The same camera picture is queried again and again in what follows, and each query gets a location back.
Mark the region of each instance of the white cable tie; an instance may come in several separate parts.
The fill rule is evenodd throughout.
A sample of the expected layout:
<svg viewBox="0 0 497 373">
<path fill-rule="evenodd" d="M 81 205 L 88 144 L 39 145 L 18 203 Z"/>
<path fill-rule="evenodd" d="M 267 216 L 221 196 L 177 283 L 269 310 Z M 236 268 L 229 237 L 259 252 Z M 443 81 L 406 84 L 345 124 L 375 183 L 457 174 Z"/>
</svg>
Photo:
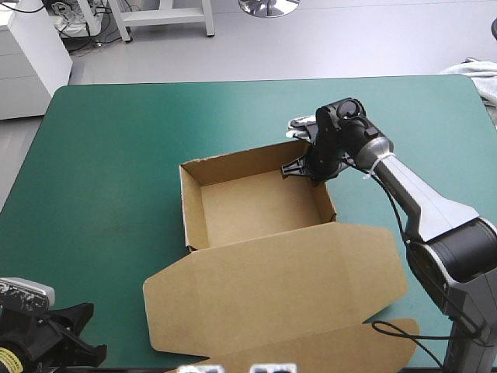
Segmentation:
<svg viewBox="0 0 497 373">
<path fill-rule="evenodd" d="M 394 155 L 394 153 L 388 152 L 380 155 L 378 158 L 376 158 L 376 161 L 374 161 L 373 165 L 371 166 L 370 170 L 367 172 L 366 175 L 363 176 L 364 180 L 370 179 L 372 175 L 374 174 L 374 169 L 376 169 L 376 166 L 378 166 L 378 163 L 383 161 L 385 158 Z"/>
</svg>

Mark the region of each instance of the white cloth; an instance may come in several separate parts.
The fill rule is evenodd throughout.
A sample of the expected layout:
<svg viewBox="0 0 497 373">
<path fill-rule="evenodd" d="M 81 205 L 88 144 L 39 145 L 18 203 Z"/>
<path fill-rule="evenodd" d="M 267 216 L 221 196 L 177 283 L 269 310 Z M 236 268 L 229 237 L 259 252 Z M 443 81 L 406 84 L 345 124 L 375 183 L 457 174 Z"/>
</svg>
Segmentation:
<svg viewBox="0 0 497 373">
<path fill-rule="evenodd" d="M 469 76 L 487 107 L 488 114 L 497 127 L 497 64 L 488 61 L 457 64 L 440 74 L 462 74 Z"/>
</svg>

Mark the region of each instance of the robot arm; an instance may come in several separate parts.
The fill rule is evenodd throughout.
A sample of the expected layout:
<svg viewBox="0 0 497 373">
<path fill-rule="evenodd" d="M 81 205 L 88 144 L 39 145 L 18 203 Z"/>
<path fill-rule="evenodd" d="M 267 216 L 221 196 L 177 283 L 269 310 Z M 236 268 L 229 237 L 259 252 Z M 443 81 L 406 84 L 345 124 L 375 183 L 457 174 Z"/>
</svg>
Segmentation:
<svg viewBox="0 0 497 373">
<path fill-rule="evenodd" d="M 323 106 L 289 123 L 289 137 L 307 141 L 305 155 L 283 177 L 315 182 L 352 166 L 374 173 L 407 214 L 403 236 L 413 274 L 454 321 L 444 367 L 489 373 L 497 355 L 497 230 L 469 206 L 448 200 L 397 159 L 392 142 L 357 99 Z"/>
</svg>

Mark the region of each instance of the yellow label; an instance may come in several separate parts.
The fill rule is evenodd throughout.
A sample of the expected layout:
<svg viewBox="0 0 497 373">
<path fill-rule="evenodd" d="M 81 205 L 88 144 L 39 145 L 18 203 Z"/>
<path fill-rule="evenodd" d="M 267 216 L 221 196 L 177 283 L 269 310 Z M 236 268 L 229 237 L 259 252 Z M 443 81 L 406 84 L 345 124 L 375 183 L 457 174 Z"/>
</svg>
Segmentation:
<svg viewBox="0 0 497 373">
<path fill-rule="evenodd" d="M 24 367 L 21 364 L 21 360 L 6 348 L 0 347 L 0 362 L 7 367 L 9 373 L 23 373 Z"/>
</svg>

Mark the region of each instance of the green table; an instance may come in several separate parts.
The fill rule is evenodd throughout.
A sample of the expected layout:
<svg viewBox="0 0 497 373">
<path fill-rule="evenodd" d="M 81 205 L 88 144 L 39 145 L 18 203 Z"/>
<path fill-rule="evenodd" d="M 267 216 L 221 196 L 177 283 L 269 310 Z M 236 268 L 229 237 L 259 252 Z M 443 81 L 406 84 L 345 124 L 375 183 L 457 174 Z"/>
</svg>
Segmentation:
<svg viewBox="0 0 497 373">
<path fill-rule="evenodd" d="M 186 255 L 178 164 L 284 141 L 290 118 L 347 96 L 439 192 L 497 221 L 497 133 L 465 77 L 69 86 L 52 100 L 0 214 L 0 275 L 53 286 L 59 307 L 94 302 L 84 337 L 109 344 L 104 366 L 195 361 L 152 350 L 141 290 Z M 372 180 L 348 170 L 328 186 L 339 221 L 388 227 L 404 257 Z M 448 333 L 405 268 L 408 294 L 381 317 Z M 443 357 L 445 343 L 428 345 Z M 433 362 L 418 351 L 411 366 Z"/>
</svg>

